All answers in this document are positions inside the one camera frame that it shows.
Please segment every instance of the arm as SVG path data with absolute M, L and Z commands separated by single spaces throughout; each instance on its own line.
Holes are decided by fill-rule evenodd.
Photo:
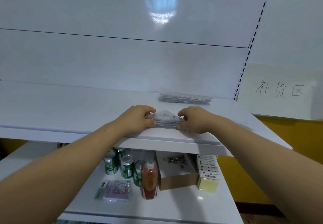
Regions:
M 178 116 L 179 129 L 216 136 L 292 222 L 323 222 L 323 165 L 200 107 Z
M 39 158 L 0 182 L 1 223 L 53 223 L 104 155 L 123 136 L 155 125 L 149 106 L 132 106 L 95 132 Z

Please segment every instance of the green can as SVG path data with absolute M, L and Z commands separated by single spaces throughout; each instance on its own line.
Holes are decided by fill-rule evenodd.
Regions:
M 140 187 L 142 183 L 142 169 L 144 165 L 145 161 L 138 160 L 133 168 L 133 183 L 138 187 Z
M 121 176 L 125 179 L 133 177 L 134 160 L 130 154 L 126 154 L 121 158 Z
M 105 165 L 105 173 L 108 175 L 114 175 L 118 171 L 118 163 L 117 163 L 117 157 L 116 152 L 114 150 L 110 150 L 105 156 L 104 156 L 104 165 Z
M 113 150 L 117 153 L 118 164 L 121 163 L 121 158 L 126 154 L 126 150 L 124 148 L 113 148 Z

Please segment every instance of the hand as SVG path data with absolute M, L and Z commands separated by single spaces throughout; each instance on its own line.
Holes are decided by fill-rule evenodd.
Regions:
M 212 114 L 201 107 L 190 106 L 178 112 L 178 116 L 184 116 L 184 122 L 178 125 L 180 130 L 190 130 L 192 132 L 201 134 L 210 132 L 212 129 L 212 122 L 217 115 Z
M 155 112 L 156 110 L 150 106 L 131 106 L 114 122 L 121 129 L 124 135 L 139 134 L 146 127 L 155 126 L 155 120 L 144 118 L 144 116 Z

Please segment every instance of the red bottle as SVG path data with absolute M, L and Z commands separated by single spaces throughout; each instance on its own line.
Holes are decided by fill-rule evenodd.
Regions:
M 153 159 L 146 160 L 142 170 L 142 196 L 154 199 L 157 196 L 158 169 Z

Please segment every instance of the forearm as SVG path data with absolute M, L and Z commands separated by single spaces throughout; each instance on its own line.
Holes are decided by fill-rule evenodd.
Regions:
M 115 124 L 106 124 L 1 181 L 2 221 L 53 223 L 122 137 Z
M 210 132 L 291 221 L 323 219 L 322 165 L 220 116 Z

